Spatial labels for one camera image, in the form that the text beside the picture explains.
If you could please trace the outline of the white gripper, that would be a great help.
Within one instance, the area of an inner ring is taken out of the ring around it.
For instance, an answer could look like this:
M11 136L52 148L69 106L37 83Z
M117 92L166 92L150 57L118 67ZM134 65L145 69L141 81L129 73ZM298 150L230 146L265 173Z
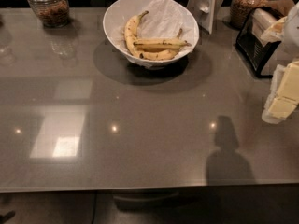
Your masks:
M294 59L299 58L299 2L287 17L274 22L262 34L264 42L282 40L283 47ZM263 107L262 120L279 124L299 105L299 62L278 65L274 71L270 93Z

